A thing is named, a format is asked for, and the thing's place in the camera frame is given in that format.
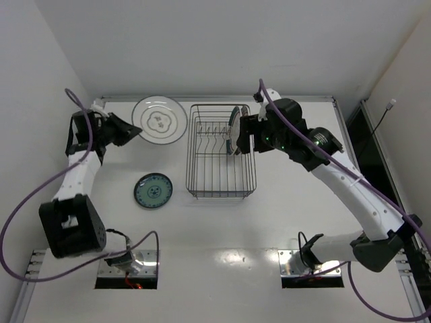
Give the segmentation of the green red rimmed plate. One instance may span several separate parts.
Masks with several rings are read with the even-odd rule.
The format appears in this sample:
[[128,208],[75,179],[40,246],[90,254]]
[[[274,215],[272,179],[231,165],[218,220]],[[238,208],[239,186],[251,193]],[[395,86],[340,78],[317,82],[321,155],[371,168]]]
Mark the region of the green red rimmed plate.
[[240,154],[240,149],[237,145],[237,140],[239,138],[239,134],[236,133],[228,133],[228,138],[226,140],[226,153],[227,155],[238,155]]
[[228,134],[233,137],[240,134],[240,118],[248,116],[250,110],[247,105],[235,106],[228,121]]

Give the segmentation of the white plate green line rim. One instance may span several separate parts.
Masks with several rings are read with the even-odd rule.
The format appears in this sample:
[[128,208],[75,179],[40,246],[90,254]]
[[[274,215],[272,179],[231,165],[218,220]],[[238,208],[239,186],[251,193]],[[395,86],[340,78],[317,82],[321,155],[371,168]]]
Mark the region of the white plate green line rim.
[[132,125],[141,129],[139,136],[155,145],[169,145],[183,137],[188,128],[184,107],[166,96],[150,96],[136,103]]

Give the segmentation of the blue floral green plate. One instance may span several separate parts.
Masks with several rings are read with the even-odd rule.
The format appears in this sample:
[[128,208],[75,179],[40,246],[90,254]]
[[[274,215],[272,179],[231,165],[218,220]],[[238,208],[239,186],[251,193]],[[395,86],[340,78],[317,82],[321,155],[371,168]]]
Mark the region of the blue floral green plate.
[[157,172],[140,178],[133,189],[135,202],[149,210],[163,207],[170,200],[172,193],[172,181],[166,175]]

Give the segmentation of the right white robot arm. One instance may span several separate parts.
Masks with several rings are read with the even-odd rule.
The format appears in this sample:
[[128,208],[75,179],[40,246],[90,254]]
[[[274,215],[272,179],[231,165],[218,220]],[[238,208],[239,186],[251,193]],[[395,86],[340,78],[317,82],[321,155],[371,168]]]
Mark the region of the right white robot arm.
[[275,100],[277,115],[263,101],[258,114],[241,109],[231,118],[230,141],[241,154],[279,150],[322,181],[347,207],[361,231],[340,236],[313,236],[289,259],[295,275],[332,260],[358,262],[379,273],[415,230],[401,213],[368,189],[368,181],[350,161],[342,144],[326,128],[309,128],[302,108],[289,98]]

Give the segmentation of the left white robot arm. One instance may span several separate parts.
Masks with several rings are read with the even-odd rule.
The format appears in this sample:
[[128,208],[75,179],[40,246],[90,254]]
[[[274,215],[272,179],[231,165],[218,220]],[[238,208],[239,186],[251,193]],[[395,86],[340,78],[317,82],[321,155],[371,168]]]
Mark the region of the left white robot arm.
[[72,115],[65,154],[71,170],[50,202],[38,214],[55,258],[102,252],[107,245],[105,226],[90,200],[96,174],[108,145],[124,146],[142,129],[109,113]]

